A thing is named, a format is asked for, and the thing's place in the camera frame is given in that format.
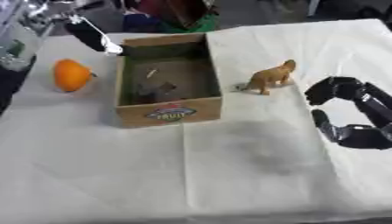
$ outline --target floor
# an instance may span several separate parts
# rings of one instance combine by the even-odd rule
[[[106,0],[105,7],[91,10],[84,15],[106,32],[121,32],[122,14]],[[390,0],[321,0],[315,17],[307,17],[307,7],[311,0],[215,0],[219,9],[220,29],[242,25],[270,25],[281,23],[311,22],[350,18],[363,5],[372,5],[385,11]],[[61,25],[53,35],[67,34]]]

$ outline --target white tablecloth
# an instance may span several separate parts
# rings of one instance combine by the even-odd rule
[[[117,43],[136,36],[111,35]],[[240,27],[208,40],[222,118],[122,129],[113,109],[116,59],[73,37],[49,38],[0,119],[0,221],[294,223],[389,214],[392,151],[329,143],[302,96],[328,75],[392,93],[392,34],[381,22]],[[79,93],[56,91],[51,68],[63,58],[99,78]],[[232,92],[287,59],[298,63],[297,85],[271,96]],[[367,122],[348,102],[323,109],[337,124]]]

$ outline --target green object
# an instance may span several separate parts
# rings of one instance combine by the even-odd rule
[[[199,20],[192,28],[183,29],[162,22],[162,30],[166,33],[190,33],[190,32],[212,32],[216,28],[216,16],[207,14]]]
[[[12,41],[12,45],[7,50],[7,53],[11,54],[15,58],[19,57],[20,53],[25,49],[25,44],[17,39]]]

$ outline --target fruit box logo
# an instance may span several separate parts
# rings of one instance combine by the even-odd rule
[[[147,115],[147,117],[171,123],[179,121],[186,116],[191,116],[194,113],[196,113],[195,109],[184,108],[179,104],[168,104],[162,108],[156,109],[154,112]]]

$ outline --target robotic hand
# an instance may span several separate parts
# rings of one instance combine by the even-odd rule
[[[371,83],[351,77],[328,77],[305,92],[310,105],[322,105],[333,98],[354,102],[375,127],[349,124],[336,127],[328,115],[314,109],[311,114],[321,132],[330,141],[357,149],[384,150],[392,147],[392,97]]]

